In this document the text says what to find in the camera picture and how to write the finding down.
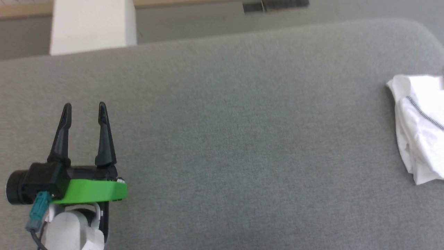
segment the white fabric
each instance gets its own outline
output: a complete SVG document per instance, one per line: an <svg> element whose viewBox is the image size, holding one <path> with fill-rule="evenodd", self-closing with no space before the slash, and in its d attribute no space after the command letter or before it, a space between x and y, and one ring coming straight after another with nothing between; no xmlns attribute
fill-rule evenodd
<svg viewBox="0 0 444 250"><path fill-rule="evenodd" d="M444 179L444 131L424 114L444 125L444 84L442 77L397 75L387 83L395 99L398 147L417 185Z"/></svg>

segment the camera lens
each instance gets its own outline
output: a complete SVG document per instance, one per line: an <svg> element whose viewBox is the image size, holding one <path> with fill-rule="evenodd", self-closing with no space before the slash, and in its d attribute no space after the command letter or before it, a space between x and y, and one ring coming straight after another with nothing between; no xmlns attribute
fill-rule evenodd
<svg viewBox="0 0 444 250"><path fill-rule="evenodd" d="M6 184L6 198L13 205L32 204L32 199L22 194L21 184L28 173L28 170L14 171Z"/></svg>

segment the black cable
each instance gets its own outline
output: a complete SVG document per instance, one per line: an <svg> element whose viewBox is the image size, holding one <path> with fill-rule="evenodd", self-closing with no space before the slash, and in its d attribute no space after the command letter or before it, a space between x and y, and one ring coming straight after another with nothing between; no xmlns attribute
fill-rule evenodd
<svg viewBox="0 0 444 250"><path fill-rule="evenodd" d="M48 250L48 248L46 248L45 246L43 246L42 242L40 242L39 238L36 235L36 231L35 230L31 230L31 237L34 240L34 242L37 244L37 246L41 249L41 250Z"/></svg>
<svg viewBox="0 0 444 250"><path fill-rule="evenodd" d="M39 241L42 242L43 232L45 231L45 226L48 222L44 221L42 227L40 228Z"/></svg>

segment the gray floor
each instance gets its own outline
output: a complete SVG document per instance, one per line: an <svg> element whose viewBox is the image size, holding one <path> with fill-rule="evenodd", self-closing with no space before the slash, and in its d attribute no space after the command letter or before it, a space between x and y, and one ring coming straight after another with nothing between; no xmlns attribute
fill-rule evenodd
<svg viewBox="0 0 444 250"><path fill-rule="evenodd" d="M444 44L443 0L310 0L310 7L245 15L240 2L137 10L139 44L377 17L423 23ZM48 53L51 18L0 22L0 60Z"/></svg>

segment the gray seam on white cloth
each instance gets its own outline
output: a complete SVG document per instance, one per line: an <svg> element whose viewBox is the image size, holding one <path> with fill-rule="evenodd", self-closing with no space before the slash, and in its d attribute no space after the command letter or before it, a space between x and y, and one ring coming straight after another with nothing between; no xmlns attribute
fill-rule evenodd
<svg viewBox="0 0 444 250"><path fill-rule="evenodd" d="M419 114L424 117L425 119L427 119L429 122L433 123L436 127L438 127L439 129L444 131L444 125L440 124L437 120L431 118L430 116L428 116L426 113L424 113L421 108L418 106L418 104L415 102L415 100L411 97L411 96L407 96L406 97L410 103L412 104L412 106L414 108L416 108L416 110L419 112Z"/></svg>

